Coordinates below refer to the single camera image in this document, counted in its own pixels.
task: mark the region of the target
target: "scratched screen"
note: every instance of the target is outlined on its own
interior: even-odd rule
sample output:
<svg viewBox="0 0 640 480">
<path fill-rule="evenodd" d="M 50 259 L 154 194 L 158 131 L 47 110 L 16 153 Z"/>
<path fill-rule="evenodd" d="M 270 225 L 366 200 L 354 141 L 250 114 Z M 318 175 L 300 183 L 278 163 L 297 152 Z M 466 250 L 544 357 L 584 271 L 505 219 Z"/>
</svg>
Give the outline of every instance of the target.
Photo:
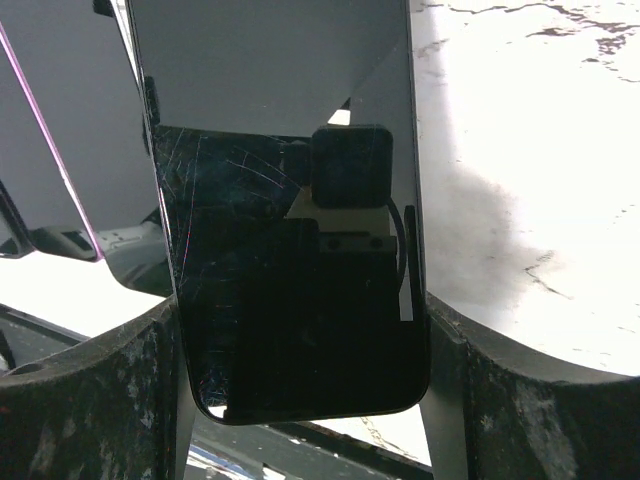
<svg viewBox="0 0 640 480">
<path fill-rule="evenodd" d="M 227 32 L 220 50 L 203 49 L 217 30 L 199 19 L 172 37 L 197 51 L 177 51 L 154 35 L 171 3 L 132 3 L 191 384 L 201 410 L 227 423 L 400 410 L 427 377 L 404 2 L 318 12 L 353 33 L 337 43 L 317 19 L 286 21 L 300 5 L 259 22 L 206 7 L 217 21 L 257 22 L 254 37 Z M 280 37 L 262 37 L 265 25 Z M 318 65 L 283 56 L 299 42 L 317 46 Z"/>
</svg>

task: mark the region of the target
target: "cable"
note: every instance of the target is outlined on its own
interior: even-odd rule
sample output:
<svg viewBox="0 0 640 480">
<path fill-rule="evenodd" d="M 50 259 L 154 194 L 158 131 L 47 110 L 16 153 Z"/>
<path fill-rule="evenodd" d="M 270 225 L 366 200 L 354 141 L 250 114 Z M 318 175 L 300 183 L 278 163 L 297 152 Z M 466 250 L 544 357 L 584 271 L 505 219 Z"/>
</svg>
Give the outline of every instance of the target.
<svg viewBox="0 0 640 480">
<path fill-rule="evenodd" d="M 407 235 L 404 231 L 400 211 L 391 197 L 389 197 L 387 201 L 387 207 L 389 208 L 393 226 L 398 236 L 398 290 L 400 290 L 404 282 L 404 275 L 407 271 Z"/>
<path fill-rule="evenodd" d="M 16 368 L 16 361 L 13 352 L 9 347 L 7 338 L 4 336 L 4 332 L 0 330 L 0 376 L 14 368 Z"/>
</svg>

